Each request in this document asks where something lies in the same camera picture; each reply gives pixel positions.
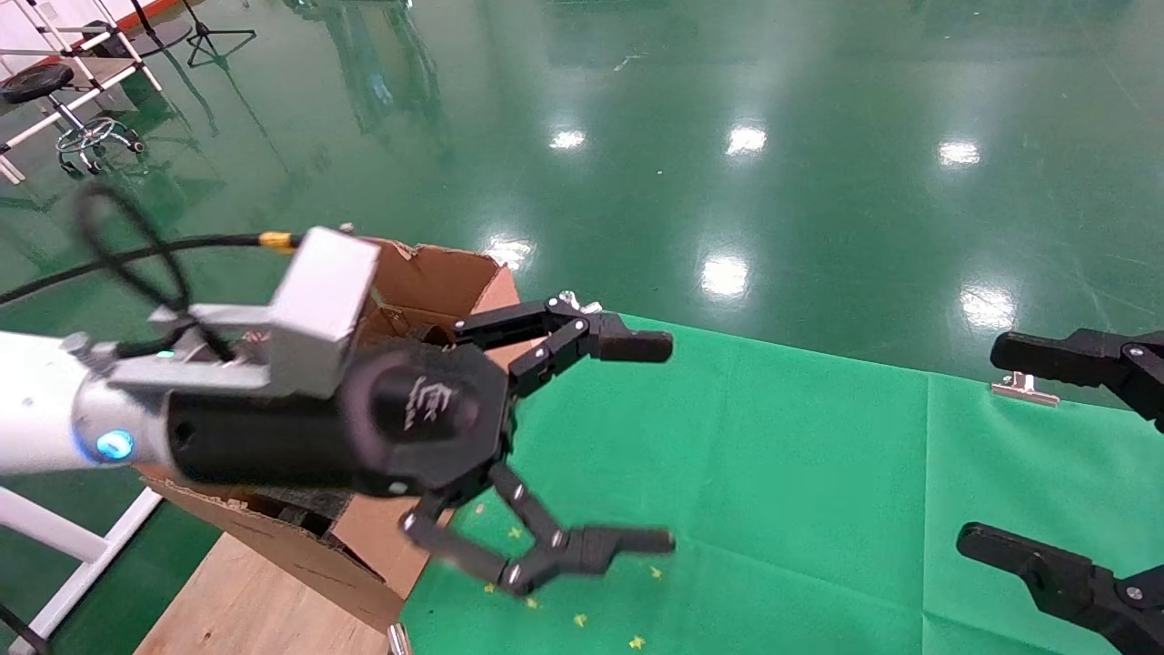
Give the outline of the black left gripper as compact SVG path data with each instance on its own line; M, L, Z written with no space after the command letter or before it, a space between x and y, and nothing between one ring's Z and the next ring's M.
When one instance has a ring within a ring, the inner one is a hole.
M470 498L511 450L508 373L474 347L363 348L326 399L171 394L173 470L206 485Z

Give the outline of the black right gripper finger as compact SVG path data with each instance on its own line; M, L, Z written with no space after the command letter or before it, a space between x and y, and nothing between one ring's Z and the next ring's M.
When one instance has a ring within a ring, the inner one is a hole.
M994 340L992 366L1084 389L1108 389L1163 430L1163 332L1123 336L1076 330L1066 339L1006 332Z
M1015 575L1039 612L1093 631L1121 654L1163 652L1163 565L1119 578L1090 557L985 524L964 525L956 548Z

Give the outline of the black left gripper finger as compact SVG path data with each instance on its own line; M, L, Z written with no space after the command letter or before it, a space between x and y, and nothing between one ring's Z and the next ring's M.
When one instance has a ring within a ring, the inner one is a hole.
M508 385L516 397L532 396L579 359L666 362L674 348L672 333L632 330L619 314L583 309L566 293L467 316L454 323L453 333L459 347L482 351L532 341L508 362Z
M432 557L516 597L527 597L558 576L606 575L622 554L674 551L670 531L608 525L565 528L506 463L497 463L489 470L489 482L533 539L520 557L508 558L442 527L440 517L452 510L453 494L421 494L402 518L404 536Z

